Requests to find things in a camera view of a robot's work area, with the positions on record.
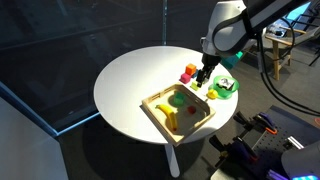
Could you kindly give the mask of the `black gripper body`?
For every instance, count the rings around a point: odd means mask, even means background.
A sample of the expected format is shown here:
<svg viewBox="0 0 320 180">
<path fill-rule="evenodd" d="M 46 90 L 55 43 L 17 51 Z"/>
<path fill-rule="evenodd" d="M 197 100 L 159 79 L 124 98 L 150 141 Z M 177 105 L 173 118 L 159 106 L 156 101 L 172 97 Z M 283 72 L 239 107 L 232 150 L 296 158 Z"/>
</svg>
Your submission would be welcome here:
<svg viewBox="0 0 320 180">
<path fill-rule="evenodd" d="M 204 53 L 202 56 L 203 68 L 201 69 L 201 75 L 203 75 L 205 78 L 206 72 L 214 70 L 220 62 L 221 58 L 219 56 L 213 56 Z"/>
</svg>

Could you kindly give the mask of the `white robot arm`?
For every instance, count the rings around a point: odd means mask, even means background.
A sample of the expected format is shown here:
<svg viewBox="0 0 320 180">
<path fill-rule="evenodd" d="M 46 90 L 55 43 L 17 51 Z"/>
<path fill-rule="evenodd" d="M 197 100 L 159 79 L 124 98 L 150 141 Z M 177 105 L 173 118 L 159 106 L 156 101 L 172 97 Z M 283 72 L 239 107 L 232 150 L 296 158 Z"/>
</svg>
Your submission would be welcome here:
<svg viewBox="0 0 320 180">
<path fill-rule="evenodd" d="M 219 1 L 212 12 L 208 32 L 201 39 L 203 68 L 197 86 L 210 78 L 223 57 L 241 51 L 265 27 L 308 0 Z"/>
</svg>

